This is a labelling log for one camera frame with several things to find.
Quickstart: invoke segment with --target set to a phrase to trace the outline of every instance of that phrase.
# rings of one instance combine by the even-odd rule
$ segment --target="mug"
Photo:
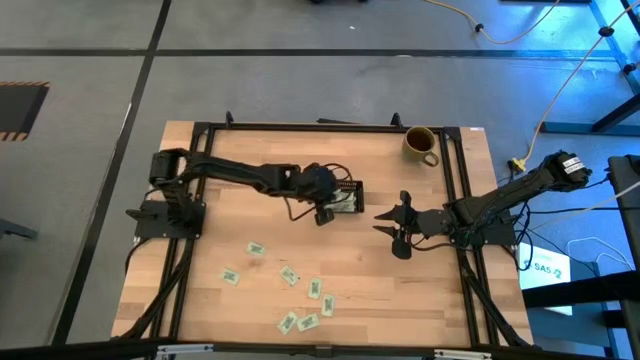
[[[429,128],[414,126],[404,135],[402,155],[409,161],[423,162],[431,167],[438,166],[440,158],[433,153],[435,145],[436,137]]]

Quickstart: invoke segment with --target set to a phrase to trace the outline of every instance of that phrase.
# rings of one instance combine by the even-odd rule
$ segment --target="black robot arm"
[[[180,165],[184,170],[178,173]],[[140,238],[197,238],[202,230],[206,204],[192,199],[191,180],[200,177],[221,179],[253,187],[273,197],[314,204],[318,226],[333,220],[330,204],[338,189],[333,172],[317,163],[304,170],[292,164],[253,166],[184,149],[171,149],[153,155],[149,183],[162,191],[165,201],[146,200],[140,209],[127,210],[138,221]]]
[[[507,185],[482,196],[471,196],[444,204],[443,209],[416,211],[411,196],[401,192],[401,205],[376,216],[378,220],[393,220],[399,228],[376,226],[393,237],[392,251],[401,259],[411,257],[410,238],[421,234],[426,238],[444,234],[458,244],[473,244],[474,235],[493,224],[509,218],[508,209],[546,191],[569,192],[584,187],[591,170],[585,168],[575,154],[564,151],[547,156],[538,168]]]

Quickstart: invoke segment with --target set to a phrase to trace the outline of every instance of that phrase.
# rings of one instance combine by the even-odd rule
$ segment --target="wooden table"
[[[189,148],[193,124],[168,122],[161,148]],[[461,128],[461,132],[472,192],[484,194],[496,186],[484,130]],[[196,241],[179,338],[213,343],[468,347],[455,251],[414,251],[411,260],[399,260],[391,254],[391,238],[372,229],[375,224],[388,225],[373,217],[399,203],[400,190],[411,193],[416,209],[441,208],[447,202],[442,168],[401,161],[402,137],[216,131],[215,156],[250,164],[345,165],[364,182],[365,212],[337,215],[323,227],[315,225],[313,215],[292,223],[282,199],[208,180],[205,225]],[[450,148],[452,167],[457,169],[452,144]],[[460,196],[456,170],[454,180]],[[294,215],[308,206],[292,205]],[[266,247],[263,258],[246,253],[250,241]],[[444,236],[434,237],[423,245],[445,241]],[[156,295],[166,249],[167,240],[154,239],[133,256],[113,335],[128,330]],[[494,301],[520,336],[532,341],[513,259],[499,247],[485,248],[484,256]],[[284,265],[301,276],[293,288],[279,275]],[[224,267],[240,273],[237,287],[221,279]],[[336,296],[334,316],[321,316],[321,325],[313,330],[293,329],[282,335],[276,325],[287,312],[293,310],[298,316],[320,312],[320,300],[307,297],[313,276],[323,280],[323,293]],[[171,298],[167,302],[161,335],[168,333],[172,302]],[[480,335],[486,342],[481,309],[476,299]]]

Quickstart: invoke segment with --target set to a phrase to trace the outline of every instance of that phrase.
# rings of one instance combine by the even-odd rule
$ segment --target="cable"
[[[544,167],[544,165],[546,165],[546,162],[545,162],[545,161],[542,161],[542,162],[540,163],[540,165],[538,165],[538,168],[537,168],[537,169],[538,169],[538,170],[539,170],[539,169],[541,169],[542,167]],[[531,178],[531,179],[529,179],[529,180],[525,180],[525,185],[528,185],[528,183],[531,183],[531,182],[535,181],[539,176],[541,176],[541,175],[540,175],[540,171],[536,171],[536,172],[534,173],[534,175],[533,175],[533,178]],[[480,211],[480,214],[477,216],[477,219],[476,219],[476,220],[475,220],[471,225],[469,225],[470,230],[469,230],[467,233],[468,233],[468,234],[470,234],[470,233],[473,233],[473,232],[475,232],[475,231],[476,231],[476,229],[478,228],[478,226],[479,226],[479,225],[482,223],[482,221],[484,220],[484,219],[483,219],[483,218],[484,218],[484,215],[486,214],[486,212],[491,208],[491,206],[492,206],[494,203],[496,203],[498,200],[500,200],[500,199],[502,199],[502,198],[504,198],[504,197],[506,197],[506,196],[508,196],[508,195],[510,195],[510,194],[513,194],[514,192],[517,192],[517,191],[519,191],[519,190],[520,190],[519,188],[517,188],[517,189],[512,189],[511,191],[509,191],[509,192],[507,192],[507,193],[505,193],[505,194],[502,194],[502,195],[501,195],[501,196],[499,196],[499,197],[495,197],[495,198],[493,198],[492,200],[490,200],[490,201],[489,201],[489,202],[488,202],[488,203],[487,203],[487,204],[482,208],[482,210]]]
[[[346,166],[344,166],[344,165],[341,165],[341,164],[338,164],[338,163],[328,163],[328,164],[324,164],[324,165],[322,165],[322,166],[323,166],[323,167],[327,167],[327,168],[328,168],[329,166],[335,166],[335,168],[334,168],[334,169],[329,169],[329,170],[331,170],[331,172],[333,172],[335,169],[342,169],[342,170],[344,170],[344,172],[346,172],[346,173],[347,173],[347,176],[343,177],[342,179],[338,179],[338,180],[347,180],[347,179],[348,179],[348,180],[350,180],[350,181],[351,181],[351,180],[353,180],[353,176],[351,176],[351,171],[349,171],[349,169],[347,169],[347,167],[346,167]]]
[[[160,191],[160,189],[158,189],[158,188],[153,188],[153,189],[151,189],[151,190],[147,191],[146,193],[144,193],[144,195],[142,196],[142,201],[147,200],[147,196],[149,196],[149,194],[152,194],[152,193],[154,193],[154,192],[156,192],[156,191]]]
[[[136,250],[138,250],[138,248],[144,244],[147,243],[147,241],[149,241],[150,238],[141,238],[140,241],[131,248],[131,250],[129,250],[129,253],[127,254],[127,259],[124,261],[124,273],[125,275],[127,274],[127,272],[129,271],[129,262],[131,261],[131,257],[133,256],[133,253],[136,252]]]
[[[178,281],[185,276],[185,272],[191,266],[191,257],[193,255],[193,246],[189,244],[193,244],[193,242],[187,242],[187,245],[182,252],[182,256],[180,261],[173,269],[171,275],[165,282],[165,284],[160,287],[157,295],[153,298],[149,306],[146,308],[144,313],[136,320],[131,329],[121,335],[121,338],[124,339],[139,339],[144,334],[146,328],[151,323],[152,319],[158,313],[158,311],[162,310],[164,303],[166,302],[169,295],[173,292],[173,288],[176,286]]]
[[[627,265],[627,266],[629,267],[629,269],[630,269],[630,270],[633,270],[633,266],[631,265],[631,263],[629,262],[629,260],[627,260],[626,256],[624,256],[624,254],[623,254],[620,250],[616,249],[615,247],[613,247],[613,246],[609,245],[607,242],[605,242],[605,241],[603,241],[603,240],[601,240],[601,239],[599,239],[599,238],[597,238],[597,237],[595,237],[595,236],[590,236],[590,237],[582,238],[582,239],[573,239],[573,240],[569,240],[569,241],[564,245],[565,249],[567,249],[567,254],[569,254],[569,255],[571,254],[571,248],[570,248],[570,246],[569,246],[569,245],[571,245],[571,244],[573,244],[573,243],[576,243],[576,242],[580,242],[580,241],[586,241],[586,240],[594,240],[594,241],[597,241],[597,242],[599,242],[600,244],[604,245],[605,247],[608,247],[609,249],[611,249],[611,250],[613,250],[614,252],[616,252],[616,254],[620,255],[620,257],[622,258],[622,260],[620,260],[620,259],[618,259],[618,258],[615,258],[615,257],[613,257],[613,256],[611,256],[611,255],[609,255],[609,254],[607,254],[607,253],[600,253],[600,254],[598,254],[598,256],[596,257],[596,261],[595,261],[596,263],[598,262],[598,260],[600,260],[600,258],[601,258],[602,256],[607,256],[607,257],[611,258],[612,260],[615,260],[615,261],[617,261],[617,262],[619,262],[619,263],[621,263],[621,264],[625,264],[625,265]]]
[[[618,15],[618,17],[616,17],[613,22],[611,22],[611,25],[609,25],[609,27],[613,27],[613,25],[615,25],[616,22],[618,22],[618,20],[620,20],[620,18],[622,18],[622,16],[624,14],[626,14],[627,12],[631,11],[631,9],[633,9],[634,6],[640,4],[640,0],[634,2],[633,4],[631,4],[628,8],[626,8],[620,15]],[[596,41],[595,44],[593,44],[593,46],[591,47],[591,49],[589,49],[589,51],[587,51],[587,53],[585,54],[585,56],[582,58],[582,60],[580,60],[580,63],[578,64],[578,66],[573,70],[573,72],[569,75],[569,77],[567,78],[567,80],[564,82],[564,84],[562,84],[562,86],[560,87],[560,90],[558,90],[558,92],[556,93],[556,95],[553,97],[553,100],[551,100],[551,103],[549,104],[549,106],[547,107],[547,109],[545,110],[544,114],[542,115],[542,118],[540,119],[540,121],[538,122],[538,126],[536,126],[536,131],[533,133],[533,139],[531,139],[531,145],[529,146],[529,151],[527,152],[527,155],[522,158],[522,159],[513,159],[516,160],[520,167],[524,169],[525,167],[525,163],[527,162],[527,160],[529,160],[529,158],[531,158],[531,154],[533,154],[533,146],[535,145],[536,142],[536,138],[538,137],[538,133],[540,132],[540,127],[542,126],[542,123],[547,119],[547,116],[549,115],[549,113],[551,112],[551,108],[553,107],[553,105],[555,105],[556,101],[558,101],[558,97],[560,96],[560,94],[562,94],[562,92],[564,91],[564,88],[567,86],[567,84],[569,83],[569,81],[571,80],[571,78],[573,78],[573,76],[578,72],[578,70],[580,70],[580,68],[582,67],[582,65],[584,65],[585,61],[587,61],[587,58],[591,55],[591,53],[595,50],[595,48],[598,46],[598,44],[600,44],[600,42],[602,41],[602,39],[604,39],[603,36],[600,36],[600,38],[598,39],[598,41]]]
[[[538,21],[536,21],[536,23],[535,23],[535,24],[533,24],[533,26],[531,26],[531,27],[529,28],[529,30],[527,30],[527,31],[523,32],[522,34],[520,34],[520,35],[516,36],[515,38],[513,38],[513,39],[511,39],[511,40],[506,40],[506,41],[497,41],[497,40],[493,39],[491,36],[489,36],[489,34],[487,34],[487,32],[486,32],[486,31],[484,31],[484,26],[482,26],[482,24],[481,24],[481,23],[479,23],[478,21],[476,21],[476,19],[474,19],[474,18],[473,18],[473,16],[471,16],[471,15],[467,14],[466,12],[464,12],[464,11],[462,11],[462,10],[458,9],[457,7],[452,6],[452,5],[449,5],[449,4],[441,3],[441,2],[438,2],[438,1],[434,1],[434,0],[424,0],[424,1],[426,1],[426,2],[428,2],[428,3],[430,3],[430,4],[433,4],[433,5],[442,6],[442,7],[444,7],[444,8],[449,9],[449,10],[453,10],[453,11],[457,12],[458,14],[460,14],[460,15],[462,15],[462,16],[464,16],[464,17],[466,17],[470,22],[472,22],[472,23],[473,23],[473,25],[474,25],[474,26],[476,26],[476,31],[480,30],[480,32],[482,33],[482,35],[484,35],[484,36],[487,38],[487,40],[489,40],[489,42],[494,43],[494,44],[497,44],[497,45],[506,45],[506,44],[510,44],[510,43],[512,43],[512,42],[516,42],[516,41],[518,41],[518,40],[522,39],[525,35],[527,35],[527,34],[528,34],[528,33],[530,33],[533,29],[535,29],[535,28],[536,28],[536,26],[538,26],[538,25],[542,22],[542,20],[544,20],[544,19],[545,19],[549,14],[551,14],[551,11],[552,11],[552,10],[553,10],[557,5],[558,5],[558,3],[560,3],[560,0],[556,0],[556,2],[555,2],[555,3],[553,3],[553,5],[551,6],[551,8],[550,8],[549,10],[547,10],[547,12],[546,12],[544,15],[542,15],[542,17],[541,17]]]
[[[498,180],[498,184],[500,184],[501,182],[503,182],[505,180],[509,180],[509,184],[510,184],[511,182],[513,182],[514,175],[515,174],[513,172],[513,169],[511,167],[509,167],[509,177],[502,178],[502,179]]]
[[[442,243],[442,244],[437,244],[437,245],[433,245],[433,246],[427,246],[426,248],[420,248],[420,247],[417,247],[417,246],[415,246],[415,245],[413,245],[411,243],[409,243],[409,244],[411,245],[411,247],[414,250],[417,250],[417,251],[431,251],[431,250],[435,250],[435,249],[438,249],[438,248],[441,248],[441,247],[452,247],[452,248],[456,248],[456,249],[459,249],[459,250],[473,252],[472,249],[463,248],[462,246],[456,246],[454,244],[449,244],[449,243]]]
[[[591,211],[591,210],[593,210],[593,209],[595,209],[595,208],[600,207],[600,205],[606,204],[606,203],[608,203],[608,202],[610,202],[610,201],[613,201],[613,200],[615,200],[615,199],[617,199],[617,198],[619,198],[619,197],[623,196],[624,194],[628,193],[629,191],[631,191],[631,190],[635,189],[635,188],[636,188],[636,187],[638,187],[638,186],[640,186],[640,181],[638,181],[638,182],[636,182],[635,184],[633,184],[633,185],[629,186],[628,188],[626,188],[626,189],[622,190],[621,192],[619,192],[619,193],[615,194],[614,196],[612,196],[612,197],[610,197],[610,198],[608,198],[608,199],[606,199],[606,200],[603,200],[603,201],[601,201],[601,202],[599,202],[599,203],[595,204],[595,205],[594,205],[594,206],[592,206],[592,207],[589,207],[589,208],[586,208],[586,209],[584,209],[584,210],[580,210],[580,211],[574,212],[574,213],[569,214],[569,215],[560,216],[560,217],[557,217],[557,218],[555,218],[555,219],[549,220],[549,221],[547,221],[547,222],[544,222],[544,223],[542,223],[542,224],[540,224],[540,225],[538,225],[538,226],[534,227],[532,230],[539,229],[539,228],[541,228],[541,227],[543,227],[543,226],[546,226],[546,225],[552,224],[552,223],[554,223],[554,222],[557,222],[557,221],[560,221],[560,220],[566,220],[566,219],[568,219],[568,218],[570,218],[570,217],[574,217],[574,216],[576,216],[576,215],[580,215],[580,214],[584,214],[584,213],[586,213],[586,212],[589,212],[589,211]]]
[[[519,247],[520,243],[522,243],[522,240],[524,240],[525,236],[529,239],[529,245],[531,245],[531,251],[529,252],[529,261],[527,262],[527,265],[524,268],[520,267],[520,263],[518,261],[518,258],[515,255],[515,252],[510,251],[506,246],[503,246],[503,248],[505,250],[507,250],[507,252],[511,255],[511,257],[513,258],[513,262],[516,265],[516,268],[520,271],[527,271],[529,270],[529,268],[531,267],[531,262],[533,260],[533,240],[531,240],[531,236],[527,233],[527,229],[529,228],[529,224],[531,223],[531,208],[529,207],[529,201],[525,201],[524,204],[522,205],[522,209],[520,209],[520,213],[518,214],[518,216],[515,218],[515,220],[513,221],[513,224],[515,224],[516,222],[519,223],[519,220],[522,218],[524,211],[527,211],[527,219],[524,221],[524,224],[520,224],[522,225],[522,230],[518,230],[516,231],[518,233],[518,235],[516,235],[516,246]]]
[[[602,184],[606,183],[607,181],[609,181],[609,175],[605,176],[604,179],[598,181],[597,183],[593,183],[593,184],[591,184],[589,186],[585,186],[585,187],[583,187],[581,189],[578,189],[578,190],[589,189],[589,188],[592,188],[594,186],[602,185]]]
[[[295,218],[293,217],[293,214],[291,213],[291,204],[289,204],[289,200],[287,198],[283,198],[284,199],[284,203],[287,204],[287,213],[289,213],[289,220],[291,221],[298,221],[300,219],[302,219],[303,216],[307,215],[308,213],[312,212],[313,210],[319,208],[320,206],[323,206],[325,204],[318,204],[316,206],[312,206],[311,208],[309,208],[308,210],[305,210],[304,212],[302,212],[302,214],[296,216]]]
[[[572,211],[580,211],[580,210],[586,210],[587,208],[570,208],[570,209],[562,209],[562,210],[549,210],[549,211],[532,211],[532,214],[558,214],[558,213],[563,213],[563,212],[572,212]],[[640,207],[598,207],[598,208],[592,208],[591,210],[640,210]]]
[[[418,241],[418,242],[417,242],[417,243],[415,243],[415,244],[414,244],[414,243],[411,243],[411,245],[412,245],[412,246],[418,246],[418,245],[420,245],[420,243],[421,243],[421,242],[423,242],[423,241],[425,241],[425,240],[427,240],[427,237],[426,237],[426,236],[423,236],[423,237],[422,237],[422,239],[420,239],[420,241]]]
[[[545,238],[544,236],[538,234],[537,232],[533,231],[533,230],[528,230],[528,232],[533,233],[535,236],[539,237],[540,239],[548,242],[549,244],[551,244],[554,248],[556,248],[561,254],[567,256],[569,259],[583,265],[584,267],[586,267],[587,269],[589,269],[589,271],[591,271],[591,273],[593,274],[594,277],[596,277],[597,279],[600,280],[600,282],[602,283],[602,285],[604,287],[606,287],[609,291],[611,291],[611,293],[613,293],[615,296],[617,296],[619,299],[623,299],[624,297],[621,296],[614,288],[610,287],[609,284],[607,284],[606,281],[604,281],[601,277],[600,274],[598,274],[591,266],[589,266],[587,263],[582,262],[572,256],[570,256],[569,254],[567,254],[566,252],[562,251],[562,249],[560,249],[560,247],[556,244],[554,244],[551,240]]]
[[[544,241],[548,242],[548,243],[549,243],[549,244],[551,244],[554,248],[556,248],[556,250],[558,250],[561,254],[563,254],[563,255],[565,255],[565,256],[567,256],[567,257],[569,257],[569,259],[571,259],[571,260],[573,260],[573,261],[575,261],[575,262],[577,262],[577,263],[582,264],[582,265],[583,265],[583,266],[585,266],[587,269],[589,269],[589,271],[591,271],[591,272],[593,273],[593,275],[594,275],[594,276],[596,276],[596,277],[600,277],[600,275],[598,275],[598,273],[596,273],[596,271],[595,271],[593,268],[591,268],[591,266],[589,266],[587,263],[582,262],[582,261],[580,261],[580,260],[578,260],[578,259],[576,259],[576,258],[574,258],[574,257],[572,257],[572,256],[569,256],[569,254],[567,254],[567,253],[566,253],[566,252],[564,252],[562,249],[560,249],[560,247],[559,247],[558,245],[554,244],[551,240],[549,240],[549,239],[545,238],[544,236],[542,236],[542,235],[538,234],[538,233],[537,233],[537,232],[535,232],[534,230],[529,229],[529,230],[527,230],[527,232],[528,232],[528,233],[532,233],[533,235],[535,235],[535,236],[539,237],[540,239],[542,239],[542,240],[544,240]]]

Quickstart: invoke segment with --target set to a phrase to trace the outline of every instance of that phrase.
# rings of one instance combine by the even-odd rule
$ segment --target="concrete floor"
[[[161,3],[64,0],[43,5],[35,0],[0,0],[0,48],[146,48]],[[449,3],[471,12],[500,39],[519,34],[546,9],[496,0]],[[608,20],[622,11],[616,0],[598,4]],[[587,50],[597,39],[597,30],[588,7],[563,5],[528,37],[506,48]],[[637,35],[628,19],[621,20],[616,39],[633,58]],[[160,48],[498,47],[471,33],[457,14],[418,0],[371,0],[364,5],[333,0],[322,6],[304,0],[183,0],[171,7]],[[608,46],[602,42],[599,49]],[[27,141],[0,143],[0,217],[40,232],[33,242],[13,237],[0,242],[1,348],[47,342],[141,63],[140,57],[0,57],[3,81],[52,83]],[[156,58],[70,341],[109,336],[135,226],[124,210],[139,205],[147,187],[150,155],[158,148],[167,120],[222,121],[229,110],[239,122],[314,122],[325,117],[386,124],[391,114],[399,112],[406,124],[482,126],[496,177],[503,178],[508,176],[505,162],[526,153],[539,117],[576,65],[575,60],[541,59]],[[617,63],[588,61],[550,120],[593,122],[630,96]],[[640,117],[627,123],[640,124]],[[543,149],[578,153],[597,181],[604,177],[609,156],[640,153],[640,142],[544,134],[530,166],[546,155]],[[540,210],[578,207],[612,194],[609,185],[602,185],[546,194],[530,205]],[[546,219],[541,215],[533,224]],[[540,232],[561,247],[570,239],[598,236],[630,258],[615,212],[586,214]],[[544,242],[535,244],[551,248]],[[572,254],[592,261],[605,250],[595,244],[576,246]],[[600,265],[604,273],[625,270],[606,258]]]

